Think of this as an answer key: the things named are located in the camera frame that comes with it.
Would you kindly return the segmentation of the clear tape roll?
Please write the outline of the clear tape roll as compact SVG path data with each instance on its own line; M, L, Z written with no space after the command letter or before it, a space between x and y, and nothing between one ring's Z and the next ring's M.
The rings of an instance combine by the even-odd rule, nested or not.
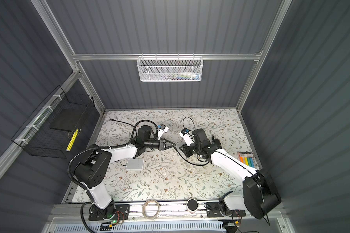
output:
M160 203L155 199L147 200L142 205L142 216L145 219L156 219L160 213Z

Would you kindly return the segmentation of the white network switch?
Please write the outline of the white network switch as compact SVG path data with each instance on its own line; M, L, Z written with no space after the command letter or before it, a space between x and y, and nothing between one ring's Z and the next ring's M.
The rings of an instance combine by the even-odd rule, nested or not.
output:
M126 163L126 170L143 170L144 159L128 159Z

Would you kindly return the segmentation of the yellow green marker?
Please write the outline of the yellow green marker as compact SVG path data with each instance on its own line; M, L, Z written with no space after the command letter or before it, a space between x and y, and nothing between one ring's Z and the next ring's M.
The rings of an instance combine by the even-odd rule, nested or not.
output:
M67 148L66 148L67 152L71 151L71 149L73 148L73 145L75 143L75 140L76 140L78 134L79 134L79 129L76 129L75 132L73 133L72 137L71 137L71 140L70 140Z

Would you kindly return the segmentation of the aluminium front rail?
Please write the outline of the aluminium front rail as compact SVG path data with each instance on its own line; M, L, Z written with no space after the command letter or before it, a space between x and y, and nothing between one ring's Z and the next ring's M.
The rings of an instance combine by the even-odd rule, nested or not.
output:
M207 200L200 200L198 210L195 214L190 214L186 207L186 201L158 201L160 203L160 213L156 219L145 219L142 216L141 202L117 202L116 204L130 205L128 222L140 221L178 221L178 220L209 220L204 203ZM80 223L81 203L67 203L54 205L46 223Z

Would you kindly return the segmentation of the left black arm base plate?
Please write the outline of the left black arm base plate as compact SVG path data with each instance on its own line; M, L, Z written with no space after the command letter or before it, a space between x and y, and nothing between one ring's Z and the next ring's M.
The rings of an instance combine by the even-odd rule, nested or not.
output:
M117 223L128 219L130 212L128 204L110 204L106 209L99 209L96 205L92 205L89 210L89 221L112 221Z

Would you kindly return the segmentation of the black foam pad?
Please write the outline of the black foam pad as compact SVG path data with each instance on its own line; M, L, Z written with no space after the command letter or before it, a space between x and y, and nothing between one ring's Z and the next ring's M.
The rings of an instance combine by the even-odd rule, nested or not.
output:
M88 118L87 112L63 109L50 124L50 129L74 132L76 129L81 129Z

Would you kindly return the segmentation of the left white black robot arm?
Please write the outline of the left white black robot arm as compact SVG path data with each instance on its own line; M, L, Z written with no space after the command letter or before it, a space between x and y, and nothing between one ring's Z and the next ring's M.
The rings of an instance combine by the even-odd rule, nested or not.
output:
M169 128L163 124L156 125L150 120L140 120L133 125L127 143L117 146L100 147L91 145L78 153L68 164L67 174L71 181L81 187L91 200L94 213L99 219L111 220L123 217L114 206L113 198L108 194L103 182L111 162L134 159L147 149L168 150L175 143L162 136Z

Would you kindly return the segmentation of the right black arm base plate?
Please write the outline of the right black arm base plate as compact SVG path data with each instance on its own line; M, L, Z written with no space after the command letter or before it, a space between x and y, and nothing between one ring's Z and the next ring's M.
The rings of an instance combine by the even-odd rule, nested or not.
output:
M220 202L206 202L204 203L206 208L207 217L245 217L245 210L229 210L225 204Z

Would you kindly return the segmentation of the pack of coloured markers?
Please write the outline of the pack of coloured markers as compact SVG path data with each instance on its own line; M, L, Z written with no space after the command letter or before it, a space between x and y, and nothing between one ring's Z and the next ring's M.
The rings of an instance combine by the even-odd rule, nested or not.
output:
M253 153L251 152L238 152L238 155L239 155L239 159L242 163L244 163L245 165L249 166L249 167L252 167L252 168L255 168L255 165L254 165L254 156L253 156Z

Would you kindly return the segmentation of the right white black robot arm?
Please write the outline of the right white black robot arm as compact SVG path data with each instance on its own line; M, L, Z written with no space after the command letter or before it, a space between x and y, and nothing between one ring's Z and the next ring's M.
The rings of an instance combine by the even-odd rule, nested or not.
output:
M256 219L262 219L282 202L269 173L240 162L222 148L218 139L209 140L203 129L191 132L184 128L179 135L185 141L180 150L186 156L196 154L242 182L242 196L230 191L219 198L221 214L230 216L235 211L247 211Z

